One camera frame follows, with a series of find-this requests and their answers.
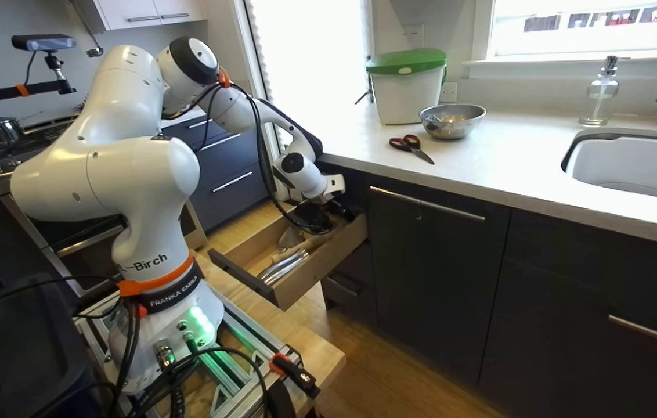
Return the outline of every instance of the kitchen counter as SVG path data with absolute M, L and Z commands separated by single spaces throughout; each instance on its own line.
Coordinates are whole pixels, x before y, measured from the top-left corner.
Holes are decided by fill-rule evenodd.
M 303 127 L 325 142 L 322 160 L 332 166 L 657 241 L 657 199 L 579 185 L 562 173 L 579 131 L 572 118 L 492 113 L 462 142 L 430 139 L 421 127 L 383 127 L 368 106 Z M 607 128 L 620 127 L 657 131 L 636 121 Z M 395 136 L 417 136 L 435 166 L 389 149 Z

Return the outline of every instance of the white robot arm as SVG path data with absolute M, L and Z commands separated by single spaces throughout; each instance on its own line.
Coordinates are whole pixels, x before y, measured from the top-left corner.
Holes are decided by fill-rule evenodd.
M 156 346 L 165 345 L 183 358 L 189 340 L 214 345 L 223 322 L 223 304 L 202 281 L 178 226 L 183 202 L 200 179 L 196 159 L 178 139 L 156 139 L 161 115 L 176 116 L 214 88 L 215 56 L 200 41 L 180 38 L 159 56 L 116 46 L 100 66 L 75 121 L 12 174 L 12 196 L 31 218 L 125 216 L 128 228 L 113 241 L 113 262 L 122 274 L 118 296 L 144 307 L 122 387 L 132 396 L 159 375 Z M 257 124 L 250 99 L 236 88 L 223 88 L 214 99 L 210 115 L 218 124 L 231 131 Z M 322 151 L 315 138 L 267 103 L 257 100 L 254 113 L 261 124 L 293 132 L 284 157 L 274 147 L 272 166 L 298 199 L 330 200 L 344 189 L 315 169 L 313 160 Z M 125 358 L 128 327 L 125 317 L 111 327 L 116 363 Z
M 277 108 L 260 99 L 247 99 L 240 88 L 230 85 L 218 85 L 202 93 L 202 86 L 214 85 L 210 77 L 221 80 L 215 56 L 204 43 L 194 38 L 173 41 L 170 49 L 161 52 L 159 67 L 165 80 L 173 80 L 165 115 L 173 116 L 173 113 L 196 103 L 207 116 L 231 132 L 244 132 L 261 124 L 274 124 L 284 131 L 293 138 L 284 151 L 272 142 L 267 145 L 267 154 L 269 166 L 287 181 L 290 199 L 298 202 L 330 202 L 345 190 L 344 178 L 325 178 L 313 166 L 322 154 L 322 142 Z

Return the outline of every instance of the sink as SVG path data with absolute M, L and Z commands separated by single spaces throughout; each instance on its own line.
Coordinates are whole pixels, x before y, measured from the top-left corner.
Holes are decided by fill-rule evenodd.
M 657 132 L 582 131 L 569 147 L 562 169 L 582 185 L 657 199 Z

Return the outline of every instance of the scissors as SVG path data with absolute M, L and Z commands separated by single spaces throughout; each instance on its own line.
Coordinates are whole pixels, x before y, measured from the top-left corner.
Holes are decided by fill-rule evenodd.
M 433 159 L 430 159 L 421 149 L 419 149 L 419 138 L 416 136 L 403 136 L 403 138 L 389 138 L 389 147 L 406 151 L 406 154 L 416 154 L 419 160 L 431 164 Z

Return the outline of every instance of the window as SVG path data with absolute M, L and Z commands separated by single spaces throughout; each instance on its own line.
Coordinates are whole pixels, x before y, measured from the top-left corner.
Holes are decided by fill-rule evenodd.
M 295 121 L 308 116 L 308 103 L 352 106 L 366 92 L 368 0 L 244 6 L 265 93 Z
M 493 0 L 486 58 L 657 56 L 657 0 Z

